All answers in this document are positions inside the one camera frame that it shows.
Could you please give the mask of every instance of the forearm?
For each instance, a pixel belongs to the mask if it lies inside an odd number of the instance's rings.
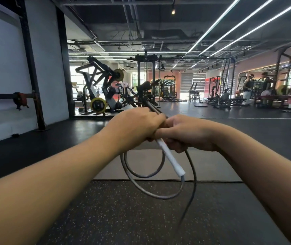
[[[0,244],[34,244],[115,156],[106,137],[83,143],[0,179]]]
[[[291,161],[227,126],[216,137],[233,169],[291,241]]]

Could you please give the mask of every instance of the left hand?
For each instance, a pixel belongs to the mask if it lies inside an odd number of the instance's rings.
[[[122,154],[140,145],[147,138],[152,138],[165,120],[164,114],[158,115],[147,107],[136,107],[116,115],[98,135],[111,137],[118,153]]]

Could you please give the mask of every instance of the hand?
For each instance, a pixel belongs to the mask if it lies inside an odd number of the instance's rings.
[[[147,107],[128,109],[112,118],[98,135],[111,137],[109,140],[121,154],[140,145],[146,138],[153,137],[165,120],[164,114],[158,115]]]
[[[222,129],[228,128],[220,123],[185,115],[170,117],[164,127],[155,132],[155,138],[163,138],[167,146],[177,153],[184,152],[188,147],[216,151],[216,136]]]

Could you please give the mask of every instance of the jump rope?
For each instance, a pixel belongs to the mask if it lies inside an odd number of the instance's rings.
[[[153,112],[155,112],[157,114],[161,114],[162,113],[159,109],[157,109],[149,101],[145,101],[145,105],[151,111],[153,111]],[[160,163],[159,167],[157,168],[157,170],[154,173],[151,173],[149,175],[139,175],[138,173],[135,173],[130,168],[130,166],[129,166],[128,162],[127,162],[127,152],[120,155],[121,162],[122,162],[122,166],[123,166],[124,171],[127,174],[128,178],[131,180],[131,182],[136,186],[137,189],[139,189],[144,194],[146,194],[146,195],[148,195],[150,197],[156,198],[156,199],[161,199],[161,200],[173,199],[173,198],[177,197],[181,193],[181,191],[183,189],[184,182],[185,182],[185,179],[184,179],[185,171],[183,170],[183,168],[181,167],[181,165],[176,161],[175,157],[172,155],[172,152],[170,151],[170,149],[168,148],[168,146],[165,144],[164,140],[162,140],[162,139],[156,139],[156,142],[160,146],[160,148],[162,149],[163,156],[162,156],[161,163]],[[191,159],[191,157],[189,155],[189,152],[187,150],[185,151],[185,154],[186,154],[186,156],[187,156],[187,158],[189,160],[189,163],[191,165],[192,172],[193,172],[193,177],[194,177],[194,181],[193,181],[193,191],[192,191],[192,195],[190,197],[190,200],[188,201],[188,203],[187,203],[187,205],[186,205],[186,207],[185,207],[185,209],[183,211],[183,214],[180,217],[180,220],[179,220],[178,225],[177,225],[177,230],[179,230],[179,228],[180,228],[180,226],[181,226],[181,224],[182,224],[182,222],[184,220],[184,217],[185,217],[185,215],[186,215],[186,213],[187,213],[187,211],[188,211],[188,209],[189,209],[189,207],[190,207],[190,205],[191,205],[191,203],[192,203],[192,201],[194,199],[194,195],[195,195],[196,189],[197,189],[197,175],[196,175],[196,171],[195,171],[195,168],[194,168],[192,159]],[[180,189],[178,190],[177,193],[172,194],[172,195],[167,195],[167,196],[160,196],[160,195],[157,195],[157,194],[154,194],[154,193],[151,193],[151,192],[145,190],[139,184],[136,183],[135,179],[133,179],[133,175],[136,176],[136,177],[138,177],[138,178],[144,178],[144,179],[155,176],[162,169],[166,157],[169,160],[169,162],[172,164],[172,167],[174,168],[174,171],[176,172],[176,174],[181,178],[181,186],[180,186]]]

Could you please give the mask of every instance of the ceiling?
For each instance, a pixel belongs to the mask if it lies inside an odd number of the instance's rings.
[[[117,62],[126,70],[136,70],[135,62],[130,64],[127,58],[136,54],[144,55],[143,46],[154,46],[147,49],[148,54],[156,52],[155,54],[162,55],[166,70],[197,72],[220,68],[222,61],[215,57],[234,57],[236,61],[240,61],[291,42],[290,10],[212,58],[207,58],[291,6],[291,0],[273,0],[204,52],[200,61],[200,52],[267,1],[240,0],[187,57],[179,60],[175,56],[185,55],[234,0],[175,0],[174,15],[173,0],[123,1],[124,3],[122,0],[58,0],[95,35],[86,39],[85,34],[76,32],[72,24],[66,26],[67,37],[71,40],[68,47],[70,53],[75,53],[70,54],[71,62],[85,61],[93,53],[97,59]]]

